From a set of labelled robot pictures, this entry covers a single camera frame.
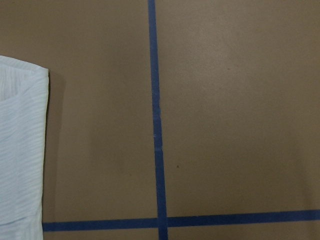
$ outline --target blue line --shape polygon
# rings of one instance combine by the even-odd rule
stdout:
[[[162,124],[160,110],[159,63],[155,0],[148,0],[150,69],[152,89],[153,140],[155,158],[156,201],[159,240],[168,239],[167,204],[165,188],[164,154],[162,150]]]
[[[320,220],[320,210],[169,217],[169,227],[262,224]]]
[[[42,224],[42,228],[44,232],[114,230],[114,229],[150,229],[150,228],[157,228],[157,227],[158,227],[157,218],[46,222]]]

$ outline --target textured white fabric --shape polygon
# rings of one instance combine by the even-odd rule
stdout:
[[[0,56],[0,240],[42,240],[48,69]]]

